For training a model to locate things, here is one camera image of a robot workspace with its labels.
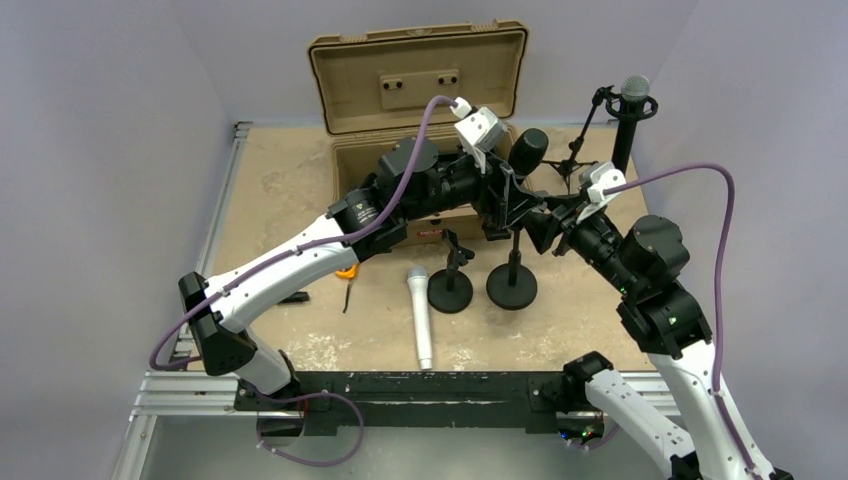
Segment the white handheld microphone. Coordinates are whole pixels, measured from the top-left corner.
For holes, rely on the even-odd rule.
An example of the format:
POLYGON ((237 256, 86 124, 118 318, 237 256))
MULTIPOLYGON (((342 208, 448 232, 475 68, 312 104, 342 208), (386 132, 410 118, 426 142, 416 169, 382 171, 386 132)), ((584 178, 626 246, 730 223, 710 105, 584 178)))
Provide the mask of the white handheld microphone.
POLYGON ((433 349, 428 302, 427 271, 422 266, 412 267, 407 275, 407 285, 411 295, 416 352, 422 371, 433 369, 433 349))

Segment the black round-base mic stand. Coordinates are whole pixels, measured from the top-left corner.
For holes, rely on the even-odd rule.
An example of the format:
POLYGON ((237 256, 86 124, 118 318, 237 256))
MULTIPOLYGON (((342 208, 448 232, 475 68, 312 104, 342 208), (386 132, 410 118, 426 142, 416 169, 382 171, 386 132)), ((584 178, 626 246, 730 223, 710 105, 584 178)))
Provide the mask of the black round-base mic stand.
POLYGON ((460 268, 473 260, 476 254, 461 246, 457 234, 450 229, 442 231, 442 240, 449 247, 446 267, 430 276, 427 299, 437 311, 456 314, 465 310, 473 299, 472 282, 460 268))

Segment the black handheld microphone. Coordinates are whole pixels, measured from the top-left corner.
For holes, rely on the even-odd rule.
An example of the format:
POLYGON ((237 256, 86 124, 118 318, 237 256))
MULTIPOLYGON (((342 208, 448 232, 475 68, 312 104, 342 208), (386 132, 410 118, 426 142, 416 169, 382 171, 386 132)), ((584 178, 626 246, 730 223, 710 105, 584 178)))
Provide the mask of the black handheld microphone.
POLYGON ((507 158, 518 183, 522 183, 541 164, 548 146, 548 135, 538 128, 529 128, 518 137, 507 158))

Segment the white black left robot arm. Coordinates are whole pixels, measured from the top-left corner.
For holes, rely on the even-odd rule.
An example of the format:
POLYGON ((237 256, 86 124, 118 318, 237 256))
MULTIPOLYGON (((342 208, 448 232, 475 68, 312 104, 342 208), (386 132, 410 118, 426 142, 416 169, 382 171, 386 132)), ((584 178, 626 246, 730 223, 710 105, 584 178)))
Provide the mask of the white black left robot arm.
POLYGON ((375 172, 346 193, 299 235, 227 273, 179 282, 185 318, 204 372, 235 374, 259 390, 272 408, 297 399, 291 362, 249 329, 271 307, 339 270, 389 252, 407 237, 410 222, 471 206, 487 235, 513 228, 541 198, 526 177, 543 160, 547 135, 530 129, 501 157, 486 150, 443 154, 423 136, 395 143, 375 172))

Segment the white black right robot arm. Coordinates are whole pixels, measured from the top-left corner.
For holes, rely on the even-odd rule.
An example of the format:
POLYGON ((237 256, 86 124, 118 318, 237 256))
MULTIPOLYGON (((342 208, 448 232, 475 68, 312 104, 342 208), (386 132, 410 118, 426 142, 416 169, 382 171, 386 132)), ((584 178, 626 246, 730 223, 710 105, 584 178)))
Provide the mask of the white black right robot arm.
POLYGON ((678 281, 690 255, 679 227, 640 217, 621 234, 603 211, 580 219, 568 196, 520 221, 540 253, 578 254, 621 296, 616 312, 674 399, 682 425, 639 397, 611 362, 590 352, 564 367, 561 392, 576 407, 602 410, 636 440, 667 479, 789 479, 747 430, 715 362, 718 335, 678 281))

